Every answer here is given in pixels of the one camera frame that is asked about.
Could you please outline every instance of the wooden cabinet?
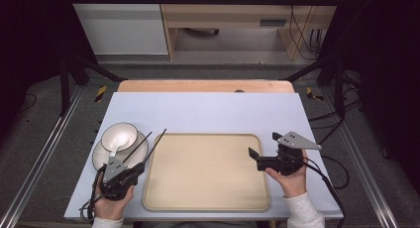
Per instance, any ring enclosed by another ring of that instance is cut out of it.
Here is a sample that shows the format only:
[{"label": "wooden cabinet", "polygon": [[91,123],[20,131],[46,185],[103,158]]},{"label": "wooden cabinet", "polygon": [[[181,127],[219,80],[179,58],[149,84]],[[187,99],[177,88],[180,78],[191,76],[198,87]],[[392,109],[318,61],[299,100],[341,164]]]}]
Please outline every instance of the wooden cabinet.
[{"label": "wooden cabinet", "polygon": [[328,29],[336,7],[268,5],[160,5],[169,57],[173,58],[179,28],[277,28],[288,57],[297,57],[302,35],[310,29]]}]

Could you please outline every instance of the tray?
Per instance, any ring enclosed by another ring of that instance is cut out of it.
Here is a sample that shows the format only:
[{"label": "tray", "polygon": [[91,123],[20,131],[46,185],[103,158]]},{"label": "tray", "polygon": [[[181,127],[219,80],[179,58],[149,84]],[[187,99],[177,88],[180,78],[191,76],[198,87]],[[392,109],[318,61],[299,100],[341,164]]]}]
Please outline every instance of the tray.
[{"label": "tray", "polygon": [[262,153],[259,138],[252,134],[164,134],[151,157],[145,207],[182,211],[267,209],[266,177],[257,171],[248,147]]}]

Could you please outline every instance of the floor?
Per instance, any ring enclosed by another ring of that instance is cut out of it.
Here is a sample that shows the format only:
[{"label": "floor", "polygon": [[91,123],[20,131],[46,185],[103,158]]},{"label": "floor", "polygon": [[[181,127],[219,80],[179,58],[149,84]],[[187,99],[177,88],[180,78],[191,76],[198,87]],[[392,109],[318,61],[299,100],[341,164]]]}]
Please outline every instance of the floor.
[{"label": "floor", "polygon": [[[230,29],[221,29],[218,36],[182,31],[173,60],[165,56],[98,58],[103,67],[128,78],[276,80],[313,61],[289,60],[276,31]],[[293,82],[308,119],[334,111],[333,86],[318,87],[318,72]],[[28,91],[22,111],[0,144],[0,171],[4,174],[0,176],[1,227],[89,227],[62,216],[118,83],[93,70],[88,74],[88,85],[71,83],[72,95],[79,97],[73,98],[77,103],[66,114],[69,120],[65,123],[59,117],[58,77],[37,83]],[[106,93],[95,102],[103,85],[107,86]],[[313,97],[307,95],[308,87]],[[350,85],[345,89],[349,89],[346,104],[358,100]],[[349,173],[349,184],[337,190],[346,208],[344,227],[420,227],[420,197],[398,162],[382,156],[363,105],[349,106],[345,121],[329,135],[338,121],[333,114],[310,124],[317,142],[323,142],[321,154],[340,162]],[[345,172],[337,163],[328,159],[324,163],[333,184],[346,183]],[[327,221],[327,227],[336,225],[335,220]]]}]

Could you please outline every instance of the sleeve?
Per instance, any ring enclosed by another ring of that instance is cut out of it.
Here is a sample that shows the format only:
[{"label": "sleeve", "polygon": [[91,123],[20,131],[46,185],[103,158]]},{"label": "sleeve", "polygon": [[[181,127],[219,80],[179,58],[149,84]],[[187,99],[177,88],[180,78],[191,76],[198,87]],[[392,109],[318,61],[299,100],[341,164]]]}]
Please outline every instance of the sleeve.
[{"label": "sleeve", "polygon": [[324,215],[312,205],[308,192],[299,196],[284,198],[290,211],[287,228],[323,228]]},{"label": "sleeve", "polygon": [[120,220],[107,220],[95,217],[92,228],[120,228],[123,226],[124,218]]}]

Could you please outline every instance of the white cabinet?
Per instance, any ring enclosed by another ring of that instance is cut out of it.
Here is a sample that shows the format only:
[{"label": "white cabinet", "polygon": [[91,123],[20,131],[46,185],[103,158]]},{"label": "white cabinet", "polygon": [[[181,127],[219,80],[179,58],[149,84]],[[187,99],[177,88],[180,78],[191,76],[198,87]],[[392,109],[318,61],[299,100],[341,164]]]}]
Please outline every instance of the white cabinet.
[{"label": "white cabinet", "polygon": [[167,55],[159,4],[74,4],[96,55]]}]

